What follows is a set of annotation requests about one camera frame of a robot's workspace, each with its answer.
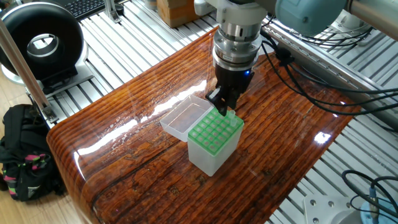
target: white plastic box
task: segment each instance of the white plastic box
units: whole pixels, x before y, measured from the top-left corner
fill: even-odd
[[[235,151],[243,125],[237,116],[223,117],[214,109],[189,132],[189,161],[211,177]]]
[[[213,108],[208,101],[190,95],[162,118],[160,124],[165,132],[186,142],[188,132]]]
[[[188,141],[190,162],[209,176],[235,151],[244,122],[229,111],[226,117],[206,100],[190,95],[160,120],[164,131]]]

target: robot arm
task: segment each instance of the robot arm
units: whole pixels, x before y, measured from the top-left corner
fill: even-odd
[[[275,15],[285,26],[306,35],[314,36],[333,23],[344,8],[359,10],[360,6],[372,0],[195,0],[195,11],[204,15],[217,10],[217,22],[220,28],[214,36],[213,62],[217,77],[216,90],[209,92],[206,98],[225,116],[227,108],[235,109],[236,101],[244,93],[254,75],[252,66],[257,62],[258,51],[262,44],[259,35],[261,22],[268,12]],[[373,18],[385,20],[386,13]],[[388,30],[398,32],[398,14],[387,23]],[[385,23],[376,23],[375,28],[383,30]]]

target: metal pole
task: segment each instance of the metal pole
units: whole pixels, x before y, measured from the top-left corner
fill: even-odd
[[[42,89],[39,87],[39,84],[33,76],[32,71],[27,65],[24,57],[22,56],[17,45],[12,39],[11,34],[8,32],[6,25],[1,19],[0,47],[7,55],[7,58],[10,60],[12,66],[14,66],[18,75],[22,78],[22,81],[24,81],[25,86],[30,91],[30,94],[33,96],[33,99],[37,103],[39,109],[44,112],[45,116],[51,123],[55,122],[57,120],[57,117],[52,111],[48,99],[45,97]]]

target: white bracket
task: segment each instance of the white bracket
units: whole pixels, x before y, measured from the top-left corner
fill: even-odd
[[[349,204],[350,200],[349,197],[341,196],[307,195],[304,199],[306,223],[342,224],[344,219],[350,217],[351,224],[361,224],[361,217]],[[360,207],[360,204],[355,202],[354,206]]]
[[[114,5],[114,0],[104,0],[105,3],[105,14],[114,22],[121,22],[116,7]]]

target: wood grain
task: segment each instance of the wood grain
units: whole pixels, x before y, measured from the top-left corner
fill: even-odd
[[[289,90],[261,56],[238,101],[238,148],[208,177],[159,120],[189,94],[204,98],[214,88],[213,33],[51,129],[67,189],[94,223],[264,223],[351,119]],[[349,102],[300,82],[320,100]]]

